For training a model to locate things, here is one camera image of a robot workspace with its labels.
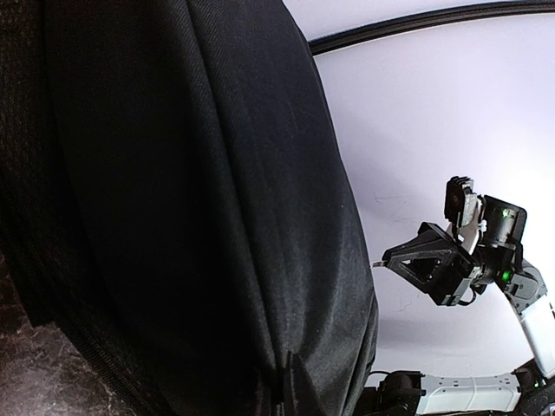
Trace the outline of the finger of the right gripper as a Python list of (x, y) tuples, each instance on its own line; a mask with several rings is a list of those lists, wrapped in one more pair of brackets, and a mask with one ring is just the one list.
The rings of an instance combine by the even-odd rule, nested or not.
[(457, 244), (416, 240), (390, 248), (382, 255), (384, 266), (432, 299), (459, 299), (460, 279), (453, 263)]

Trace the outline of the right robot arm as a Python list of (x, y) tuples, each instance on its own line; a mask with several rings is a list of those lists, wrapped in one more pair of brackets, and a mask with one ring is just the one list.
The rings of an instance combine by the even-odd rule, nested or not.
[(379, 320), (373, 374), (413, 370), (435, 376), (508, 373), (532, 358), (516, 315), (494, 285), (466, 307), (438, 306), (402, 277), (373, 271)]

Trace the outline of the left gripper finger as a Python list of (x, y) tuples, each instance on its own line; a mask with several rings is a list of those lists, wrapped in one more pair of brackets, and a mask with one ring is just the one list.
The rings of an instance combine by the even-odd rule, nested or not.
[(273, 415), (323, 415), (310, 375), (298, 354), (289, 352), (283, 372), (282, 390)]

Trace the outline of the black student backpack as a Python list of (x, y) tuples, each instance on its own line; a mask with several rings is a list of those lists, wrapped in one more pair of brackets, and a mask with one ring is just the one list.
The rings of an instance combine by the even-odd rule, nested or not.
[(273, 415), (289, 352), (351, 415), (377, 302), (280, 1), (4, 1), (1, 252), (139, 415)]

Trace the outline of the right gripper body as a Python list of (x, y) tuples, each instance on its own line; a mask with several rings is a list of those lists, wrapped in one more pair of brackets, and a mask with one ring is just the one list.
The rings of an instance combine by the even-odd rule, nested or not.
[(469, 306), (486, 290), (479, 283), (480, 264), (439, 225), (423, 222), (417, 237), (426, 238), (425, 257), (415, 261), (415, 271), (426, 293), (438, 306)]

